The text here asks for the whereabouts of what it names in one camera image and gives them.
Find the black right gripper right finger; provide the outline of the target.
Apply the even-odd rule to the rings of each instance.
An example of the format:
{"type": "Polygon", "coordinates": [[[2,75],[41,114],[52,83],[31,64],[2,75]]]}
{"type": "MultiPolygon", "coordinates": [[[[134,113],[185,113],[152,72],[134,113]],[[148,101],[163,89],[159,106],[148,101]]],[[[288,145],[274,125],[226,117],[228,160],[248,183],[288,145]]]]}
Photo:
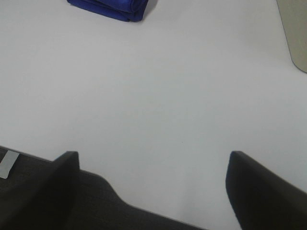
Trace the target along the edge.
{"type": "Polygon", "coordinates": [[[307,194],[241,151],[232,151],[226,192],[243,230],[305,230],[307,194]]]}

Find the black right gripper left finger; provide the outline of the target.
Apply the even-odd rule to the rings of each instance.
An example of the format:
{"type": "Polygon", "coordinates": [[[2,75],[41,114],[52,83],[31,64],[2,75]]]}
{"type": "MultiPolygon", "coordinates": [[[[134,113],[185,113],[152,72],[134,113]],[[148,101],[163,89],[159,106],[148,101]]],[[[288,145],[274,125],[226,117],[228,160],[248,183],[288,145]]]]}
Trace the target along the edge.
{"type": "Polygon", "coordinates": [[[79,155],[66,152],[0,197],[2,230],[66,230],[79,187],[79,155]]]}

